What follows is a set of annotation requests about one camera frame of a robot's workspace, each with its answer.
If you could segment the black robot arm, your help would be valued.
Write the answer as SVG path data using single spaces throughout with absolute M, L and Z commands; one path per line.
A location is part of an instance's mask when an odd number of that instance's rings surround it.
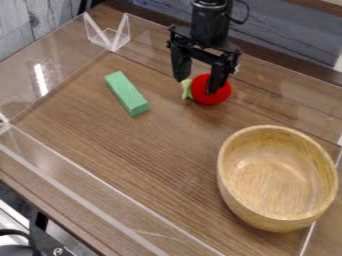
M 233 0 L 193 0 L 191 24 L 169 26 L 171 67 L 173 78 L 184 80 L 191 74 L 192 60 L 211 66 L 205 93 L 213 95 L 235 73 L 241 51 L 229 43 L 229 23 L 244 23 L 231 17 Z

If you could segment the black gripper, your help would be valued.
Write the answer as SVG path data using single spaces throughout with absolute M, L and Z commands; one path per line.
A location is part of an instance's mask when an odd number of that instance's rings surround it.
M 167 47 L 171 51 L 172 73 L 177 82 L 189 76 L 193 59 L 208 65 L 219 59 L 227 61 L 228 66 L 223 62 L 216 62 L 211 67 L 207 93 L 215 94 L 223 87 L 228 74 L 237 72 L 240 48 L 228 39 L 219 40 L 213 44 L 197 41 L 189 35 L 188 26 L 171 25 L 168 31 Z

